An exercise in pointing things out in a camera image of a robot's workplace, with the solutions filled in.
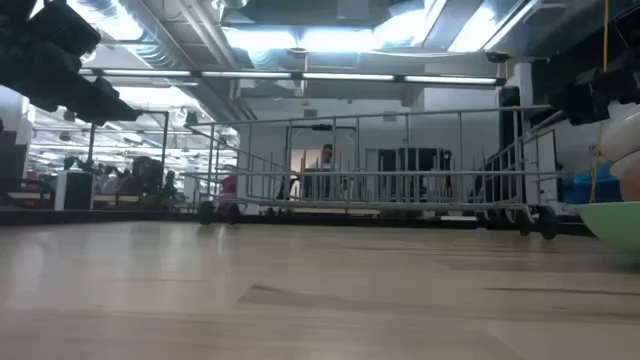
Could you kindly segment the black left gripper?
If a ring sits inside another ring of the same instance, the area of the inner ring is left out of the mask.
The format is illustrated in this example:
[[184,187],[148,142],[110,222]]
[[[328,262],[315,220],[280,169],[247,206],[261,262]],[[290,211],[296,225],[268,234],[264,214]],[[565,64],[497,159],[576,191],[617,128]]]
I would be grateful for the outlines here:
[[98,76],[92,83],[79,69],[77,57],[31,36],[24,23],[0,19],[0,85],[40,109],[64,106],[88,123],[137,120],[140,112],[120,99],[111,82]]

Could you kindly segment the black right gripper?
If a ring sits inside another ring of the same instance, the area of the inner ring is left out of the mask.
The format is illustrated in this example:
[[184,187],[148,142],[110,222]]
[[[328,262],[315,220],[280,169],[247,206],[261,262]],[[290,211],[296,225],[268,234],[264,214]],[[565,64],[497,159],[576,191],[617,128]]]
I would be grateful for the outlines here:
[[590,85],[566,88],[563,111],[572,125],[596,123],[609,118],[610,101],[640,104],[640,47],[625,50],[612,70],[597,69]]

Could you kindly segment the white plate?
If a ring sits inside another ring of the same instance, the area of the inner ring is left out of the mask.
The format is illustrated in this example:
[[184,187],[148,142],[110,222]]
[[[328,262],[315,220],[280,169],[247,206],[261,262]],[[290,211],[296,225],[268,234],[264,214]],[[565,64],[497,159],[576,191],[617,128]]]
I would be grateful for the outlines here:
[[640,150],[640,105],[619,116],[606,128],[600,152],[610,161]]

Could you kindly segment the green plate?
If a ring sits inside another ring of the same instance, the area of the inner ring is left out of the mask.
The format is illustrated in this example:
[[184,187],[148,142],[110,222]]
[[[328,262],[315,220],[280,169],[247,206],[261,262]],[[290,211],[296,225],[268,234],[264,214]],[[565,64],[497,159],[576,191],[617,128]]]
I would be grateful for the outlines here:
[[621,253],[640,257],[640,201],[583,204],[576,209],[596,237]]

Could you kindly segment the blue bin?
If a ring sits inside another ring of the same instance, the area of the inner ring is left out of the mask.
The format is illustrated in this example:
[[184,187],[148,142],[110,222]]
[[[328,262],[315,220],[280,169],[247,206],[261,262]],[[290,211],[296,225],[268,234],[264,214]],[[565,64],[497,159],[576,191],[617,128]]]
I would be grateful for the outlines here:
[[[599,167],[596,181],[596,202],[622,202],[620,183],[611,173],[611,164]],[[591,201],[592,172],[587,171],[561,180],[559,199],[568,204],[587,204]]]

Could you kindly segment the white and black cabinet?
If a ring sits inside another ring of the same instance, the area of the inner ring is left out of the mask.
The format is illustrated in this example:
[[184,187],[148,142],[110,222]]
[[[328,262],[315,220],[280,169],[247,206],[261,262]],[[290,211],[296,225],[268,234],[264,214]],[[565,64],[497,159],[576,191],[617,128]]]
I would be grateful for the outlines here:
[[58,173],[55,188],[55,211],[90,211],[93,209],[95,175],[68,170]]

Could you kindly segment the overhead light bar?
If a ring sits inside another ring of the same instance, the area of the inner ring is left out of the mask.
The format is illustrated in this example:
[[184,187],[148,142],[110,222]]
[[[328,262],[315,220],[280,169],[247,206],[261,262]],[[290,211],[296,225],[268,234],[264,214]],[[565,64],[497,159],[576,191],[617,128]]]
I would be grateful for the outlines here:
[[283,72],[283,71],[199,71],[199,70],[159,70],[159,69],[107,69],[83,68],[84,76],[143,77],[143,78],[226,78],[242,80],[327,80],[327,81],[369,81],[385,83],[411,83],[460,86],[503,86],[504,78],[456,76],[456,75],[393,75],[358,74],[332,72]]

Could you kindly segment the black aluminium table frame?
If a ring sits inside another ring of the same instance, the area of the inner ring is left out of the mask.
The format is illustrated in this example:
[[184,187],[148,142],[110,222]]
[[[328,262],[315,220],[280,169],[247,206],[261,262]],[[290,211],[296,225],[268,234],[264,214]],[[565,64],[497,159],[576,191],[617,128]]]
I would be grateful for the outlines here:
[[[50,211],[50,210],[0,210],[0,226],[54,225],[108,222],[186,222],[198,223],[197,214],[127,212],[127,211]],[[465,229],[485,227],[476,220],[426,220],[426,219],[377,219],[353,216],[259,216],[241,215],[237,223],[263,225],[309,225],[346,227],[391,227],[422,229]]]

